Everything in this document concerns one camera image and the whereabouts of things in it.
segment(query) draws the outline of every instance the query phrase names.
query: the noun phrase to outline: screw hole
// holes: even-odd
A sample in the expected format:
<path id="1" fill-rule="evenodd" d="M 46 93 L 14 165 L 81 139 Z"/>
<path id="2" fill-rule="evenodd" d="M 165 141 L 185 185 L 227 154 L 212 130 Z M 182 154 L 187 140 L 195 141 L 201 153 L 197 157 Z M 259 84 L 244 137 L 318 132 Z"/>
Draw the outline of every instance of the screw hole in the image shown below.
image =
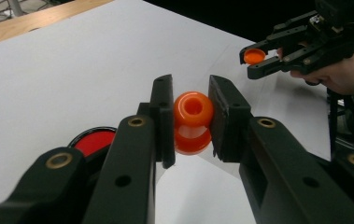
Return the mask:
<path id="1" fill-rule="evenodd" d="M 319 187 L 319 182 L 312 178 L 312 177 L 304 177 L 303 178 L 303 182 L 308 186 L 308 187 L 311 187 L 313 189 L 316 189 Z"/>
<path id="2" fill-rule="evenodd" d="M 128 175 L 121 175 L 115 180 L 115 185 L 119 188 L 124 188 L 131 183 L 131 177 Z"/>

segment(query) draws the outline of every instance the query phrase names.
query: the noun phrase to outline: orange object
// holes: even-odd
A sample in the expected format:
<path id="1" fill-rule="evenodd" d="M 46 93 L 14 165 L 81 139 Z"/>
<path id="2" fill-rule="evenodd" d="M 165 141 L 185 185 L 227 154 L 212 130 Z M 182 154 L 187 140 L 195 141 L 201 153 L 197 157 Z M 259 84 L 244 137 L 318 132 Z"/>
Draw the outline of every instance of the orange object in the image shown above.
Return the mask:
<path id="1" fill-rule="evenodd" d="M 244 62 L 248 64 L 261 63 L 266 57 L 266 54 L 261 49 L 247 49 L 244 52 Z"/>
<path id="2" fill-rule="evenodd" d="M 176 151 L 185 155 L 202 152 L 211 142 L 208 127 L 213 115 L 212 102 L 204 94 L 181 94 L 174 103 Z"/>

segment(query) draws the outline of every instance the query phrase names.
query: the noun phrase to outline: finger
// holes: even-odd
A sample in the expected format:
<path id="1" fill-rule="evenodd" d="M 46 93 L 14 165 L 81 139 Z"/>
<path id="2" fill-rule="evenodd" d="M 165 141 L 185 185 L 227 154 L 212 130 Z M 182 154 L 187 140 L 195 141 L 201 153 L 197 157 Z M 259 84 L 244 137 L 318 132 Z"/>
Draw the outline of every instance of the finger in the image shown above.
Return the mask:
<path id="1" fill-rule="evenodd" d="M 296 70 L 290 70 L 291 77 L 305 78 L 306 76 Z"/>
<path id="2" fill-rule="evenodd" d="M 307 43 L 307 41 L 301 41 L 298 43 L 298 45 L 302 45 L 303 47 L 307 47 L 308 43 Z"/>
<path id="3" fill-rule="evenodd" d="M 282 58 L 282 48 L 277 49 L 276 54 L 278 54 L 279 58 Z"/>
<path id="4" fill-rule="evenodd" d="M 319 80 L 318 82 L 309 82 L 309 81 L 305 81 L 305 84 L 309 85 L 309 86 L 317 86 L 319 84 L 321 84 L 322 80 Z"/>
<path id="5" fill-rule="evenodd" d="M 334 92 L 337 92 L 339 94 L 342 94 L 342 95 L 350 93 L 350 92 L 344 90 L 343 88 L 341 88 L 336 83 L 334 83 L 331 79 L 323 80 L 321 84 L 326 86 L 328 89 L 330 89 Z"/>
<path id="6" fill-rule="evenodd" d="M 318 85 L 322 80 L 320 78 L 315 77 L 304 77 L 304 81 Z"/>

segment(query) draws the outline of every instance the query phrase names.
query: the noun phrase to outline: orange ball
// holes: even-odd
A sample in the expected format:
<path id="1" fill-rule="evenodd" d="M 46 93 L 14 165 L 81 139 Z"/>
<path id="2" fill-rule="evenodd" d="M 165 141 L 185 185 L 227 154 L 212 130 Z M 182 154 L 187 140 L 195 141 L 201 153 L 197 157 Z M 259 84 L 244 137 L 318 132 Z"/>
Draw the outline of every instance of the orange ball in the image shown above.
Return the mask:
<path id="1" fill-rule="evenodd" d="M 181 94 L 174 103 L 177 152 L 193 155 L 211 142 L 209 125 L 214 115 L 212 102 L 198 91 Z"/>

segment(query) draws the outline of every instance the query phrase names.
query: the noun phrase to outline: red object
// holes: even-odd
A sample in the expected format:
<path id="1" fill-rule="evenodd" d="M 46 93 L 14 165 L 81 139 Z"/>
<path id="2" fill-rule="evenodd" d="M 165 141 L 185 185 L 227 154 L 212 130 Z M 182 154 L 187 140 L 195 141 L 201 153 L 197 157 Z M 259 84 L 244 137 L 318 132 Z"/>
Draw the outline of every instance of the red object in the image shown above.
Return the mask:
<path id="1" fill-rule="evenodd" d="M 85 157 L 88 157 L 97 150 L 110 145 L 114 138 L 115 133 L 110 131 L 88 133 L 78 140 L 74 147 L 83 152 Z"/>

